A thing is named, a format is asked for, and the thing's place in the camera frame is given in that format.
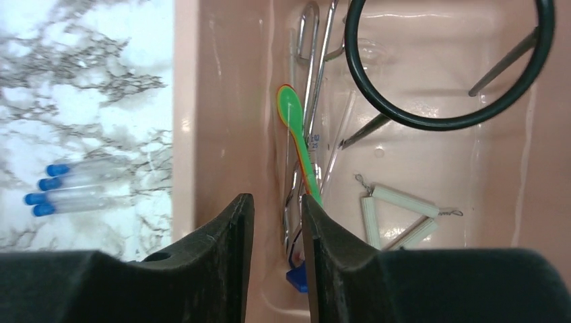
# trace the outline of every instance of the blue object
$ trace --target blue object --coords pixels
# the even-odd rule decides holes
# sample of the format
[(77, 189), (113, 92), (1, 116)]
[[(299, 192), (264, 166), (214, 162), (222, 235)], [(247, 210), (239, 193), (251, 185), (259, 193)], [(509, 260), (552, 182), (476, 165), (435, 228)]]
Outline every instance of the blue object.
[(27, 205), (48, 203), (48, 196), (45, 193), (31, 193), (24, 196)]
[(47, 190), (54, 190), (60, 188), (62, 185), (61, 179), (54, 178), (44, 178), (38, 182), (38, 187), (44, 192)]
[(46, 173), (49, 176), (58, 176), (66, 174), (67, 172), (70, 171), (70, 169), (71, 168), (69, 168), (69, 166), (66, 164), (52, 164), (46, 167)]
[(293, 268), (285, 274), (285, 278), (300, 293), (307, 293), (307, 273), (305, 271), (305, 261), (298, 268)]
[(43, 217), (55, 213), (55, 207), (50, 203), (38, 204), (32, 209), (32, 212), (35, 217)]

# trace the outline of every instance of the marble countertop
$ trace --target marble countertop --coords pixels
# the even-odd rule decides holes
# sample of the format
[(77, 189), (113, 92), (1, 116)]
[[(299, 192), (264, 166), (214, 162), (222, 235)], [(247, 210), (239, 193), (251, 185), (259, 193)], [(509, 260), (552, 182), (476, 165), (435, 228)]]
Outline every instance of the marble countertop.
[[(0, 250), (171, 241), (173, 1), (0, 2)], [(33, 217), (22, 197), (62, 158), (127, 156), (128, 205)]]

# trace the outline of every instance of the blue test tube cap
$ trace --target blue test tube cap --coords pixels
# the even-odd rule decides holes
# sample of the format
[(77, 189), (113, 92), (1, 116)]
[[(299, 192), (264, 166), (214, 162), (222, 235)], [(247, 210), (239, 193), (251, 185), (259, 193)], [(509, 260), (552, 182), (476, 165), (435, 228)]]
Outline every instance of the blue test tube cap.
[(305, 271), (305, 261), (302, 262), (301, 266), (288, 271), (285, 274), (285, 278), (300, 293), (307, 293), (307, 273)]
[(46, 167), (46, 174), (49, 176), (59, 176), (69, 172), (70, 168), (66, 164), (51, 164)]
[(35, 217), (44, 217), (55, 213), (55, 207), (50, 203), (38, 204), (32, 209), (32, 213)]
[(54, 177), (54, 178), (44, 178), (38, 182), (38, 187), (43, 190), (55, 190), (60, 188), (62, 185), (61, 179)]
[(24, 196), (27, 205), (48, 203), (48, 196), (45, 193), (30, 193)]

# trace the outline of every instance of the metal rod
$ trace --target metal rod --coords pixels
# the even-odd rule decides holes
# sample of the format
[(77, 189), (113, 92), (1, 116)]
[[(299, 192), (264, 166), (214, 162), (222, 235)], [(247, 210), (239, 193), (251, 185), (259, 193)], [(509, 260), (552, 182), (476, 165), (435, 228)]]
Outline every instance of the metal rod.
[(490, 84), (499, 74), (505, 71), (511, 64), (515, 63), (528, 50), (535, 47), (537, 43), (537, 27), (517, 44), (504, 58), (492, 67), (479, 81), (468, 91), (469, 96), (476, 96), (486, 85)]
[[(309, 53), (309, 57), (303, 57), (303, 45), (304, 45), (304, 38), (306, 33), (306, 23), (308, 17), (312, 18), (313, 26), (312, 26), (312, 33), (311, 33), (311, 49)], [(317, 49), (317, 32), (319, 29), (319, 6), (315, 1), (310, 1), (302, 11), (302, 15), (300, 17), (300, 31), (298, 34), (298, 49), (297, 49), (297, 61), (302, 64), (307, 64), (308, 72), (307, 72), (307, 82), (305, 87), (305, 94), (304, 94), (304, 105), (303, 105), (303, 118), (304, 118), (304, 135), (307, 137), (309, 136), (309, 127), (307, 126), (309, 123), (309, 115), (308, 115), (308, 108), (310, 106), (310, 95), (311, 95), (311, 81), (313, 79), (313, 64), (315, 62), (315, 52)]]
[(339, 45), (339, 47), (333, 52), (330, 52), (329, 54), (325, 55), (325, 61), (329, 62), (333, 59), (336, 59), (337, 57), (341, 56), (344, 52), (345, 52), (345, 33), (343, 33), (343, 37), (341, 38), (341, 44)]
[(347, 140), (341, 141), (341, 149), (348, 148), (355, 144), (357, 141), (367, 137), (371, 133), (373, 133), (376, 129), (386, 125), (389, 121), (391, 121), (388, 117), (384, 114), (378, 114), (378, 116), (374, 117), (371, 121), (365, 124), (361, 129), (359, 129), (355, 134), (349, 137)]
[(323, 71), (325, 70), (325, 57), (327, 56), (327, 48), (329, 47), (329, 39), (331, 38), (331, 30), (333, 29), (333, 18), (335, 17), (335, 10), (339, 0), (332, 0), (327, 12), (327, 25), (325, 25), (325, 35), (323, 38), (323, 45), (321, 47), (321, 56), (319, 57), (319, 64), (317, 65), (317, 79), (315, 80), (315, 88), (313, 89), (313, 103), (310, 115), (308, 116), (310, 122), (308, 125), (309, 135), (313, 132), (313, 124), (315, 122), (315, 111), (319, 101), (319, 92), (321, 91), (321, 81), (323, 80)]

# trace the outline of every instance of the test tube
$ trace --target test tube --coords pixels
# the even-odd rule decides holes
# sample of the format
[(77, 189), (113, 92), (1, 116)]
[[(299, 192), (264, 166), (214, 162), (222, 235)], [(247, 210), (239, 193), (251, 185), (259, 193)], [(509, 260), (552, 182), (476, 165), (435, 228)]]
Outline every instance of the test tube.
[(72, 202), (43, 203), (34, 206), (32, 214), (34, 214), (35, 217), (44, 217), (52, 214), (96, 211), (108, 209), (116, 204), (115, 200), (108, 197), (75, 200)]
[(56, 190), (60, 188), (71, 188), (77, 186), (89, 186), (103, 182), (118, 180), (123, 174), (122, 170), (111, 169), (100, 173), (80, 173), (65, 174), (52, 178), (43, 178), (38, 181), (38, 187), (43, 190)]
[(105, 192), (103, 186), (86, 186), (78, 188), (68, 188), (65, 190), (50, 190), (45, 193), (30, 193), (24, 197), (27, 205), (44, 203), (62, 203), (65, 201), (94, 198)]
[(107, 156), (82, 161), (64, 161), (46, 167), (49, 176), (60, 176), (71, 172), (89, 172), (96, 169), (126, 167), (129, 158), (125, 156)]
[(333, 142), (333, 151), (331, 152), (331, 156), (329, 157), (329, 163), (327, 163), (327, 169), (325, 170), (325, 175), (323, 176), (323, 183), (321, 185), (321, 196), (327, 196), (328, 191), (326, 189), (329, 188), (329, 180), (331, 179), (331, 172), (333, 171), (333, 167), (335, 166), (335, 162), (337, 161), (337, 154), (339, 153), (339, 148), (341, 147), (341, 137), (345, 133), (345, 130), (351, 120), (351, 114), (353, 112), (353, 107), (355, 106), (357, 95), (355, 90), (351, 90), (349, 93), (349, 99), (347, 101), (347, 106), (345, 107), (345, 111), (343, 112), (343, 117), (341, 118), (341, 123), (339, 124), (339, 129), (337, 130), (337, 134), (335, 136), (335, 141)]

